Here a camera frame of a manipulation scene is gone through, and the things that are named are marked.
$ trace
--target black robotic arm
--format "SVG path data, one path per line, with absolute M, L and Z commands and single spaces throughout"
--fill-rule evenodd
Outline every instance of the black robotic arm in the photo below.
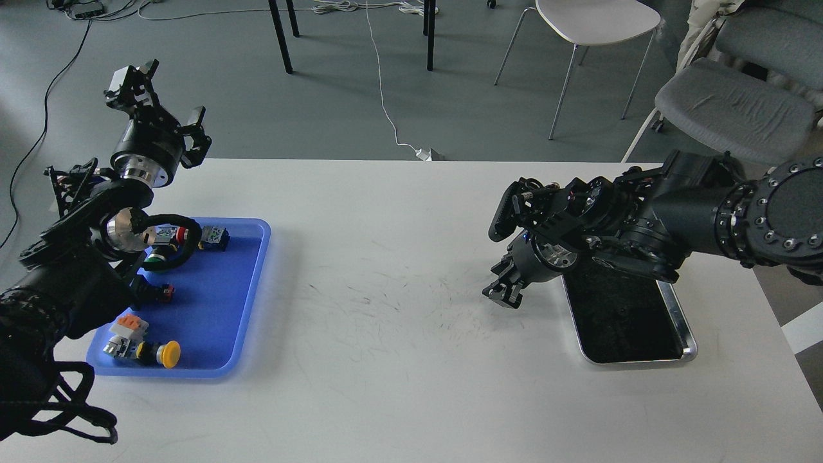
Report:
M 202 107 L 182 126 L 160 105 L 151 84 L 157 65 L 154 60 L 120 69 L 105 92 L 109 107 L 129 115 L 112 168 L 98 169 L 92 159 L 68 172 L 45 172 L 60 218 L 20 254 L 26 276 L 0 293 L 0 440 L 12 433 L 39 436 L 62 429 L 96 442 L 117 441 L 116 418 L 86 404 L 94 370 L 83 362 L 55 362 L 53 348 L 64 336 L 78 339 L 127 307 L 139 306 L 145 280 L 137 271 L 181 265 L 200 241 L 194 220 L 142 211 L 151 204 L 153 188 L 170 184 L 179 164 L 200 165 L 212 143 L 203 132 Z M 166 223 L 188 229 L 182 252 L 167 262 L 144 262 L 154 227 Z M 65 372 L 79 373 L 80 384 L 69 386 Z M 59 414 L 37 421 L 41 410 Z M 104 428 L 108 436 L 69 428 L 77 417 Z
M 804 283 L 823 274 L 823 156 L 789 161 L 744 180 L 729 155 L 674 152 L 658 169 L 632 167 L 609 181 L 566 187 L 520 179 L 489 228 L 502 241 L 521 227 L 483 294 L 518 307 L 520 290 L 570 271 L 581 259 L 677 281 L 691 252 L 724 255 L 750 268 L 784 264 Z

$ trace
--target gray floor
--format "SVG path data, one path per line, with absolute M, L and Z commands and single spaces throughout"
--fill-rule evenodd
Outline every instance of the gray floor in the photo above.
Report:
M 238 8 L 265 4 L 231 3 Z M 311 2 L 296 4 L 307 7 Z M 672 75 L 664 47 L 652 48 L 626 120 L 619 115 L 646 39 L 592 49 L 573 76 L 556 140 L 548 142 L 571 45 L 531 13 L 501 83 L 491 85 L 518 15 L 528 4 L 501 0 L 490 10 L 480 1 L 441 0 L 435 72 L 425 70 L 419 16 L 394 8 L 370 13 L 385 102 L 401 142 L 434 147 L 451 161 L 621 159 L 653 107 L 657 89 Z M 211 0 L 168 1 L 147 8 L 146 15 L 225 7 L 226 2 Z M 113 70 L 158 58 L 156 90 L 164 105 L 179 117 L 194 105 L 208 108 L 212 157 L 412 158 L 412 150 L 394 146 L 379 105 L 365 13 L 298 15 L 303 36 L 288 37 L 296 70 L 292 76 L 282 71 L 266 12 L 95 23 L 81 57 L 52 94 L 51 136 L 41 154 L 60 146 L 63 152 L 105 157 L 124 116 L 105 108 L 102 89 Z M 4 152 L 17 157 L 36 138 L 43 89 L 71 56 L 84 24 L 23 1 L 6 1 L 0 21 L 5 84 L 0 108 L 16 119 L 15 126 L 4 124 L 3 132 L 10 129 L 21 139 L 11 146 L 4 143 Z M 666 148 L 657 151 L 640 155 L 661 160 L 667 153 Z

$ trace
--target black table leg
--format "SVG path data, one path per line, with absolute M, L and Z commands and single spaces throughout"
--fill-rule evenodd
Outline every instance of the black table leg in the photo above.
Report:
M 429 0 L 423 0 L 423 35 L 429 34 Z
M 277 43 L 280 45 L 280 54 L 283 55 L 283 67 L 286 68 L 286 74 L 291 74 L 294 70 L 291 68 L 291 58 L 289 58 L 289 49 L 286 47 L 286 36 L 283 34 L 283 24 L 280 22 L 280 12 L 277 10 L 277 0 L 268 0 L 268 9 L 272 10 L 272 21 L 274 21 L 274 31 L 277 33 Z
M 286 7 L 289 9 L 289 22 L 291 22 L 291 34 L 300 37 L 300 30 L 297 29 L 297 15 L 295 15 L 295 3 L 293 0 L 286 0 Z
M 431 71 L 435 61 L 435 16 L 437 16 L 437 0 L 424 0 L 429 4 L 428 32 L 429 32 L 429 53 L 425 68 Z

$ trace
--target yellow button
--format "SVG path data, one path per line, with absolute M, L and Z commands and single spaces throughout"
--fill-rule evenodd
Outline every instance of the yellow button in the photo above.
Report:
M 177 341 L 169 341 L 163 346 L 163 352 L 160 353 L 160 360 L 166 368 L 174 368 L 180 360 L 180 344 Z

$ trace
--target blue tray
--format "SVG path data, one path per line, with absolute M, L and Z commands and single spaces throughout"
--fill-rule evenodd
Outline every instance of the blue tray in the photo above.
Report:
M 149 323 L 147 340 L 180 343 L 177 366 L 145 367 L 110 357 L 103 352 L 113 335 L 108 324 L 96 331 L 86 353 L 86 361 L 98 375 L 215 378 L 237 363 L 272 229 L 256 218 L 194 219 L 201 226 L 225 227 L 230 236 L 226 251 L 197 251 L 169 272 L 141 270 L 151 284 L 173 285 L 174 299 L 168 304 L 144 304 L 134 312 Z

